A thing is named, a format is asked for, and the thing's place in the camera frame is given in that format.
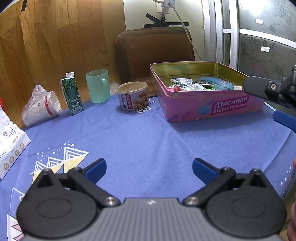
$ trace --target stack of paper cups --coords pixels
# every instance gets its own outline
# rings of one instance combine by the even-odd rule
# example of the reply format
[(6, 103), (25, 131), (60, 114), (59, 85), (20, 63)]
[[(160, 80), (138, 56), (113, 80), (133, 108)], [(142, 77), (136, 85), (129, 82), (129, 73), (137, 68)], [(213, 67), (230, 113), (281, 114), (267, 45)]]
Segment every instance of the stack of paper cups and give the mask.
[(22, 121), (26, 126), (31, 126), (60, 114), (61, 105), (56, 94), (51, 91), (41, 101), (34, 103), (23, 114)]

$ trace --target white sticker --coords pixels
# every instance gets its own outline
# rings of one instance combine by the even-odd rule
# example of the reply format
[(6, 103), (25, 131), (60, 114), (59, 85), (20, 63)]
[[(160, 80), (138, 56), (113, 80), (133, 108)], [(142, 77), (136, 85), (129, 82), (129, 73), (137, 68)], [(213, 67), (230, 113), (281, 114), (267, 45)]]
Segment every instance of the white sticker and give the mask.
[(261, 51), (264, 51), (264, 52), (268, 52), (269, 53), (269, 50), (270, 50), (270, 47), (261, 46)]
[(259, 19), (259, 18), (256, 18), (256, 23), (257, 24), (263, 24), (263, 20), (262, 19)]
[(146, 106), (146, 107), (144, 107), (144, 108), (142, 108), (142, 109), (137, 110), (137, 112), (138, 112), (139, 114), (141, 114), (141, 113), (144, 113), (145, 111), (148, 111), (148, 110), (151, 110), (151, 107)]

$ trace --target chair backrest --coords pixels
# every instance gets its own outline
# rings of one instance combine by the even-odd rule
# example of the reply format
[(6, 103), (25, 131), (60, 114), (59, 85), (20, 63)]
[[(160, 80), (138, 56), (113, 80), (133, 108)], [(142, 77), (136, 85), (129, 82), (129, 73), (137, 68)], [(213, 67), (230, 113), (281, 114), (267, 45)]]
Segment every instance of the chair backrest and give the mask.
[(148, 85), (152, 81), (150, 64), (195, 61), (185, 29), (179, 27), (143, 28), (122, 32), (115, 40), (115, 56), (121, 83), (144, 81)]

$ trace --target wood grain panel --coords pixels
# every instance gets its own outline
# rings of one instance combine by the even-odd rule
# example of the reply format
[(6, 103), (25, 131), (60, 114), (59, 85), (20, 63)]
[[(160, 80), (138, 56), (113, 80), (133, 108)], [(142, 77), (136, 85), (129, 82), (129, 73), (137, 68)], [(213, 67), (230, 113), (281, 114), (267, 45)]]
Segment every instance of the wood grain panel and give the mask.
[(125, 31), (123, 0), (22, 0), (0, 14), (0, 95), (13, 122), (35, 85), (55, 91), (66, 108), (59, 80), (75, 72), (82, 101), (89, 101), (85, 74), (109, 70), (119, 82), (114, 40)]

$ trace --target mug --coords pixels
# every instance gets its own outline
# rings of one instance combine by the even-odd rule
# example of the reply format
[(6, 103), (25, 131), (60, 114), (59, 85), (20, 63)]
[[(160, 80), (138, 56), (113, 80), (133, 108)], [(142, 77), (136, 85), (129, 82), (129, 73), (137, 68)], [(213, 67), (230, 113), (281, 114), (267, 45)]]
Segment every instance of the mug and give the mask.
[(89, 95), (93, 103), (101, 103), (110, 99), (110, 84), (108, 70), (98, 69), (85, 75)]

